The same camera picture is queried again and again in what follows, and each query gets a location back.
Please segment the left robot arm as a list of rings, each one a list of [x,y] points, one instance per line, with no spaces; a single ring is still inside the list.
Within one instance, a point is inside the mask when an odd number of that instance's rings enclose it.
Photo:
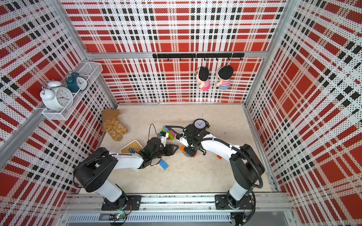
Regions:
[[[143,149],[134,153],[112,153],[101,147],[76,166],[73,176],[86,192],[101,195],[108,209],[121,210],[130,201],[109,176],[117,169],[141,170],[151,166],[155,159],[174,155],[179,146],[166,144],[166,141],[166,138],[153,137]]]

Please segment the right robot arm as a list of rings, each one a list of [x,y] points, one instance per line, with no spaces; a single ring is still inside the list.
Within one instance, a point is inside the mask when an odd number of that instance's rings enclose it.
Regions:
[[[262,175],[265,167],[250,145],[229,144],[207,131],[209,127],[203,119],[197,119],[187,127],[165,126],[184,145],[186,155],[192,157],[197,151],[201,151],[203,155],[212,152],[230,163],[235,182],[225,195],[216,196],[218,210],[254,208],[253,190],[263,188]]]

